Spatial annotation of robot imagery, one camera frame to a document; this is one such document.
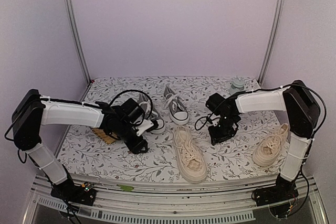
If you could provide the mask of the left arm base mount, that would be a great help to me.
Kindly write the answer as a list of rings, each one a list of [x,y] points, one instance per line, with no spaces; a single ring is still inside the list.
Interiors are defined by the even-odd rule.
[[[75,185],[71,179],[59,185],[52,185],[51,196],[62,199],[66,202],[74,202],[82,205],[93,206],[97,191],[91,182],[84,182]]]

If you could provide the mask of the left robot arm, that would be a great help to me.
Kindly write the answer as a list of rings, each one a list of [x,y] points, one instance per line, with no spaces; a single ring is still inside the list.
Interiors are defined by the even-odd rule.
[[[153,127],[145,111],[133,99],[121,105],[95,102],[94,104],[52,99],[31,89],[12,115],[10,130],[15,146],[25,152],[58,185],[58,192],[67,200],[78,195],[66,169],[46,147],[40,137],[45,125],[80,125],[102,131],[106,136],[122,140],[133,154],[145,153],[148,143],[142,134]]]

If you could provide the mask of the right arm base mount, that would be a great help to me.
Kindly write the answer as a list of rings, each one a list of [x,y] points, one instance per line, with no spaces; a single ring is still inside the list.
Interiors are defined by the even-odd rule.
[[[285,180],[281,176],[277,177],[275,185],[257,188],[251,194],[251,198],[257,206],[274,204],[298,196],[295,182]]]

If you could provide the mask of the grey sneaker with white laces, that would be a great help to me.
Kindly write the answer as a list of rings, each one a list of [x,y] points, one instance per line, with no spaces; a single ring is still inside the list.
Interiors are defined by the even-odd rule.
[[[154,106],[151,106],[150,99],[144,94],[140,93],[138,98],[138,104],[145,112],[145,118],[150,120],[154,125],[147,130],[147,132],[153,134],[162,134],[166,127],[165,122],[160,116],[159,112]]]

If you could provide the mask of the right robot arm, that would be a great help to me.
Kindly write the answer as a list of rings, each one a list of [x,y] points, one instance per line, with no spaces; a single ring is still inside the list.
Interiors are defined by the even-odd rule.
[[[317,93],[296,80],[273,89],[240,91],[227,98],[218,93],[211,95],[206,107],[211,114],[219,116],[217,124],[208,127],[211,144],[216,145],[233,138],[238,131],[240,115],[254,111],[285,111],[289,121],[290,145],[279,179],[283,180],[271,190],[276,201],[291,194],[289,182],[296,179],[308,157],[312,140],[322,123],[318,121],[321,112],[315,100]]]

